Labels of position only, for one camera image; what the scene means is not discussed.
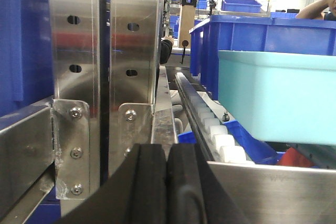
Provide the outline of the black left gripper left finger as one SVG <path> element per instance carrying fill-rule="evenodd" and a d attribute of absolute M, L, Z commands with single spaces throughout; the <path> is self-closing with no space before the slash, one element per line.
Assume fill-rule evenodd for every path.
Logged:
<path fill-rule="evenodd" d="M 166 223 L 166 159 L 160 144 L 135 144 L 116 172 L 57 223 Z"/>

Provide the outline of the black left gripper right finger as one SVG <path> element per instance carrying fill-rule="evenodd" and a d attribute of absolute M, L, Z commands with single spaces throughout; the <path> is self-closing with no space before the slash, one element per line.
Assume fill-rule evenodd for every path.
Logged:
<path fill-rule="evenodd" d="M 174 144 L 167 160 L 168 223 L 248 223 L 199 145 Z"/>

